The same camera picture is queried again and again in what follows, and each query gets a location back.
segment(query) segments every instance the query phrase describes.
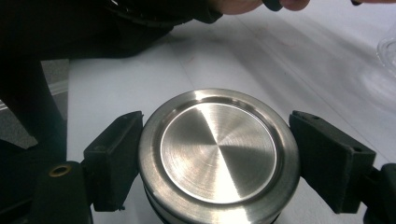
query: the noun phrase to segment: stainless steel cylinder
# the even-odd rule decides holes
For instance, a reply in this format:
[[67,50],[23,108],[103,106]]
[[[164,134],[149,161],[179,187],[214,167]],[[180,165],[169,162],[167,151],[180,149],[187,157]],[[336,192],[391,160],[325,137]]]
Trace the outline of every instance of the stainless steel cylinder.
[[181,94],[155,111],[140,139],[148,199],[169,223],[271,223],[299,167],[285,121],[236,91]]

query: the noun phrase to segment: metal disc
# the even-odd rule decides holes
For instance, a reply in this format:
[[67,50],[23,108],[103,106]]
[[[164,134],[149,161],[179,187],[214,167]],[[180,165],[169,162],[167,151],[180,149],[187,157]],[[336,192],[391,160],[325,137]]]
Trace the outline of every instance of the metal disc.
[[148,198],[171,223],[270,223],[299,180],[289,127],[236,91],[191,91],[162,105],[139,162]]

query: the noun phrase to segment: black sleeve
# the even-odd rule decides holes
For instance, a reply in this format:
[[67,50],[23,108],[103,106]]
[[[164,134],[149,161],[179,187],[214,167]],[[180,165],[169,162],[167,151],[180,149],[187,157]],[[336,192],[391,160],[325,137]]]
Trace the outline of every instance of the black sleeve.
[[53,49],[115,26],[95,0],[1,0],[0,61]]
[[164,13],[171,16],[195,19],[213,23],[222,14],[212,10],[206,0],[130,0],[146,10]]

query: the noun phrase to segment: white table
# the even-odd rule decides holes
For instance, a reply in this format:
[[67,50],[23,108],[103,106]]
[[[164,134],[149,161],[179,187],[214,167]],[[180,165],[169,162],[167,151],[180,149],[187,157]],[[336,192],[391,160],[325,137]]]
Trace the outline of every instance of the white table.
[[[377,152],[375,166],[396,161],[396,78],[376,58],[376,44],[396,22],[396,5],[353,7],[313,1],[302,12],[261,7],[212,25],[177,27],[145,52],[121,60],[70,64],[68,159],[116,117],[141,110],[144,121],[185,92],[223,88],[252,95],[284,119],[292,110],[320,116]],[[126,210],[94,213],[94,223],[161,223],[138,177]],[[361,223],[340,215],[301,179],[277,223]]]

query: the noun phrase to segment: black clamp jaw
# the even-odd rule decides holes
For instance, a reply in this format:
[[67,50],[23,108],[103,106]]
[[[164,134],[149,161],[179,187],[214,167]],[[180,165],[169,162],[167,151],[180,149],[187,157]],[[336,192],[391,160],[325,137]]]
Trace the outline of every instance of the black clamp jaw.
[[374,151],[317,116],[294,111],[289,123],[301,177],[335,214],[356,214],[363,202],[363,223],[396,223],[395,163],[376,170]]
[[[95,211],[124,209],[138,175],[133,161],[142,117],[138,111],[117,118],[85,149],[82,163],[66,161],[43,172],[26,217],[29,223],[92,223],[91,204]],[[294,111],[290,129],[299,148],[301,177],[335,214],[357,213],[363,202],[363,223],[396,223],[396,164],[376,170],[374,151],[311,114]],[[10,207],[0,213],[0,222],[12,216],[26,214]]]

